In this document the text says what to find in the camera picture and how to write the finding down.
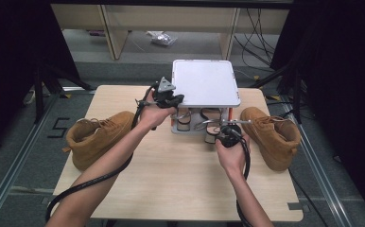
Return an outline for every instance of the floor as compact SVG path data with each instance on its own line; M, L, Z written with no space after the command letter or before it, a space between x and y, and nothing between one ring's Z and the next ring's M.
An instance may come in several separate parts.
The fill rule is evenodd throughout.
M105 64L111 67L141 63L156 68L179 59L222 60L217 34L190 32L166 32L166 34L176 38L176 42L170 46L159 46L151 43L151 36L145 31L130 32L120 59L114 61L111 59L104 37L91 36L86 30L63 31L78 70L87 69L84 72L93 70L87 67L96 63L101 63L103 70ZM269 73L268 62L272 56L270 52L273 51L272 48L276 46L279 37L265 35L262 38L267 41L266 44L259 42L259 37L255 35L252 37L253 44L247 43L248 37L249 35L244 34L236 35L237 40L233 45L230 62L235 68L237 77L255 82L256 77L262 79ZM238 41L242 44L247 43L247 47L262 60L244 52ZM266 52L263 46L267 46L269 51ZM100 78L106 73L110 74L94 70L94 73L89 75L98 74L97 77ZM283 114L290 108L289 104L272 105L276 102L274 99L276 97L281 98L279 99L281 101L290 101L289 96L277 94L275 90L277 81L262 88L268 98L268 104L271 103L269 111L275 115ZM29 100L33 102L33 98L31 95L26 96L26 107L19 112L18 118L3 135L3 145L0 147L0 190L3 190L0 191L0 226L42 226L44 223L44 209L51 199L56 176L61 173L61 164L66 158L66 155L47 154L51 150L60 150L61 146L65 145L61 139L57 139L56 143L47 142L47 138L53 133L51 127L54 123L51 121L59 120L59 116L66 115L70 108L74 108L73 110L77 112L73 114L71 122L83 117L92 94L75 95L73 103L67 101L67 98L60 98L57 101L55 99L53 96L47 98L46 105L50 112L47 122L32 125L30 122L34 117L34 107L27 102ZM322 129L312 111L304 107L301 109L301 114L303 124L299 128L303 133L303 142L301 152L295 158L290 172L293 180L297 182L295 187L303 205L304 220L299 223L276 222L275 226L365 226L363 199L339 160L334 158L335 152L328 140L323 137ZM31 137L33 134L37 134L38 138ZM32 144L32 151L18 152L29 150L26 148L28 144ZM88 223L88 226L104 225L105 220L91 220ZM115 226L157 227L166 226L166 222L120 220ZM225 223L192 221L181 222L178 226L221 227L225 226Z

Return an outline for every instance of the light wood tabletop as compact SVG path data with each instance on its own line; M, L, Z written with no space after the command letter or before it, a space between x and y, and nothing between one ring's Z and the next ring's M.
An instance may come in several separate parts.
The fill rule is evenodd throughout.
M96 90L86 118L105 119L121 111L135 113L135 99L147 86L102 85ZM241 104L233 119L246 107L269 114L261 90L240 88ZM301 209L288 171L270 170L256 143L250 141L251 170L248 183L272 221L300 221ZM68 189L80 172L71 155L64 166L54 195ZM120 173L112 190L92 218L152 220L239 220L235 192L219 164L215 146L204 135L177 134L168 118L138 146L130 165Z

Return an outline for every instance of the sandal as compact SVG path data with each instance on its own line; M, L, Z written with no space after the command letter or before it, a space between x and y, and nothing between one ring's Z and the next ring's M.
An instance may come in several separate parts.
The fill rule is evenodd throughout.
M220 134L221 109L202 108L200 109L200 116L205 119L205 121L195 125L195 129L202 130L206 128L205 142L214 144L216 142L216 137Z
M189 131L191 124L191 112L188 108L179 108L177 110L177 130Z

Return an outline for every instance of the brown suede shoe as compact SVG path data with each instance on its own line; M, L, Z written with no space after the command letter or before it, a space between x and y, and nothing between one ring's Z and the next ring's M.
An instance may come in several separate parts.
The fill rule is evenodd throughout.
M130 131L133 118L134 113L125 111L105 120L78 120L65 137L74 166L87 169Z
M301 142L295 123L280 116L267 116L256 107L246 108L240 118L251 120L251 124L242 124L242 128L259 146L268 167L275 171L286 170Z

